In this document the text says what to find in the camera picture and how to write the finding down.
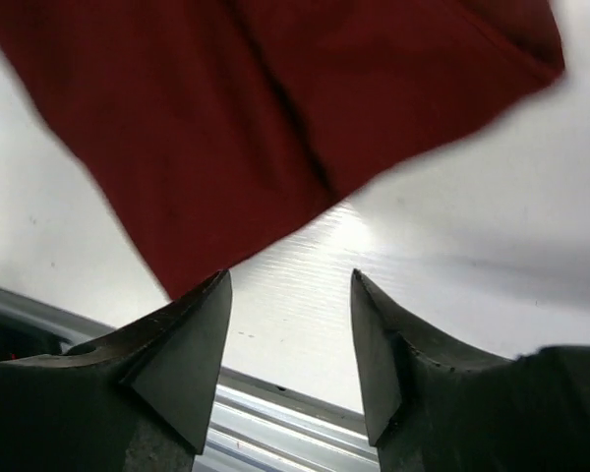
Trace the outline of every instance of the white surface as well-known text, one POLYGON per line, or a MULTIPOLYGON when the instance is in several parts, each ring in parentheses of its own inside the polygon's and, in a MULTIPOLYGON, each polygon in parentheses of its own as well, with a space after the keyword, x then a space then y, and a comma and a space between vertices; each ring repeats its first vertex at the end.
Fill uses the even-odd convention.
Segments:
MULTIPOLYGON (((360 410, 354 266, 432 323, 504 355, 590 343, 590 0, 557 7, 567 81, 234 270, 225 365, 360 410)), ((114 325, 165 303, 1 65, 0 286, 114 325)))

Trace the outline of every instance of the silver metal bar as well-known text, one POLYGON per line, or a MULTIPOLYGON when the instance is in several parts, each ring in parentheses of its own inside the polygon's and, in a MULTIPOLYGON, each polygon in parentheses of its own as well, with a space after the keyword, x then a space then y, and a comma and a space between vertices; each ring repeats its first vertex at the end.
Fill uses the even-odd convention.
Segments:
MULTIPOLYGON (((0 317, 80 344, 113 327, 0 289, 0 317)), ((223 368, 195 472, 376 472, 361 415, 223 368)))

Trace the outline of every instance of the maroon towel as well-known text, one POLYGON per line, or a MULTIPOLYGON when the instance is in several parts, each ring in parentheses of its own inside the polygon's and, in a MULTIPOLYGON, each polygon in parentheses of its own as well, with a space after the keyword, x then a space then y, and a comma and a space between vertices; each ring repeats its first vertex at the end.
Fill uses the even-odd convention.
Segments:
POLYGON ((546 0, 0 0, 0 46, 172 297, 563 70, 546 0))

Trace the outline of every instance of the black object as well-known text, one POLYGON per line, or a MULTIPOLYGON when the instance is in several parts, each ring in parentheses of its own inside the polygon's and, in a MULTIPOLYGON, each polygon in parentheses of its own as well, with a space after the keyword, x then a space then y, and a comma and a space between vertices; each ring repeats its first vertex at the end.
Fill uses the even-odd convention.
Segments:
POLYGON ((509 361, 415 317, 359 271, 351 305, 382 472, 590 471, 590 347, 509 361))
POLYGON ((0 362, 0 472, 190 471, 206 443, 231 299, 223 272, 63 355, 0 362))

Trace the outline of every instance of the red cloth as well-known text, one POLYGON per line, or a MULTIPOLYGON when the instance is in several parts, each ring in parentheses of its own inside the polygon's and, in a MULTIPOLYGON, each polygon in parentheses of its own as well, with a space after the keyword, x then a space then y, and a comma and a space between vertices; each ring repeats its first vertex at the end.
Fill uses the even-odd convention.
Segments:
POLYGON ((0 46, 172 297, 563 70, 546 0, 0 0, 0 46))

